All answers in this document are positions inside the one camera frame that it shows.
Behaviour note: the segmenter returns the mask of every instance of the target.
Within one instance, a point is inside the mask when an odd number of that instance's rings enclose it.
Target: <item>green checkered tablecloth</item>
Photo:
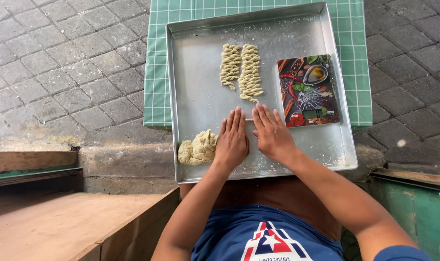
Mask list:
[[[165,43],[169,22],[234,15],[322,0],[152,0],[144,81],[144,125],[170,129]],[[342,67],[352,126],[372,125],[363,0],[326,0]]]

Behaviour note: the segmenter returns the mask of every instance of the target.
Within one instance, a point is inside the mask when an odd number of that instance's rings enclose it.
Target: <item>person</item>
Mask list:
[[[361,188],[307,157],[277,110],[252,110],[258,149],[294,175],[228,181],[249,154],[238,107],[221,124],[215,158],[163,230],[153,261],[341,261],[341,226],[364,261],[430,261],[393,217]]]

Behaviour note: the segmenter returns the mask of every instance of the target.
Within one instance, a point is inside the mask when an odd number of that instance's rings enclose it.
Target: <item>aluminum baking tray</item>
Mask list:
[[[220,85],[220,54],[226,43],[241,46],[247,43],[258,47],[260,85],[265,91],[258,99],[271,110],[278,109],[282,117],[277,61],[330,54],[343,121],[291,128],[290,131],[301,150],[329,169],[357,168],[341,67],[326,3],[169,23],[166,33],[175,178],[178,183],[198,182],[210,166],[210,163],[180,164],[177,152],[183,140],[193,140],[196,134],[207,129],[218,134],[221,121],[236,106],[241,106],[247,118],[252,117],[256,104],[240,99],[238,88],[233,92]],[[247,123],[251,152],[229,179],[292,175],[284,166],[258,151],[253,129],[253,123]]]

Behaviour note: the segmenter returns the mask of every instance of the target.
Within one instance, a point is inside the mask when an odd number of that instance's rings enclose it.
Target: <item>twisted dough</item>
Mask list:
[[[241,52],[241,59],[243,64],[241,65],[241,76],[238,79],[240,83],[240,98],[252,102],[258,102],[258,99],[251,96],[258,96],[263,93],[260,87],[260,76],[258,74],[258,68],[260,68],[257,46],[251,44],[245,44]]]
[[[222,85],[230,86],[231,90],[236,90],[233,83],[229,82],[238,78],[235,76],[240,74],[240,67],[238,64],[241,63],[241,56],[239,53],[241,47],[239,45],[224,44],[223,52],[221,53],[221,73],[220,73],[220,83]]]

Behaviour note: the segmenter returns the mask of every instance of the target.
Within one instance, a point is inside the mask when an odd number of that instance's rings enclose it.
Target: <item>raw dough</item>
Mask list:
[[[252,97],[263,93],[260,84],[258,84],[260,82],[258,74],[260,56],[258,56],[257,46],[245,44],[241,52],[241,59],[243,61],[241,65],[242,71],[238,79],[241,91],[240,98],[258,102],[258,99]]]
[[[239,77],[235,75],[240,74],[240,67],[238,64],[241,63],[241,56],[238,51],[239,49],[241,49],[239,45],[224,44],[223,52],[221,53],[220,83],[222,85],[230,86],[232,91],[236,90],[236,88],[233,83],[229,81],[236,80]]]
[[[215,157],[218,136],[210,129],[201,131],[193,141],[184,140],[178,148],[178,161],[187,165],[211,162]]]

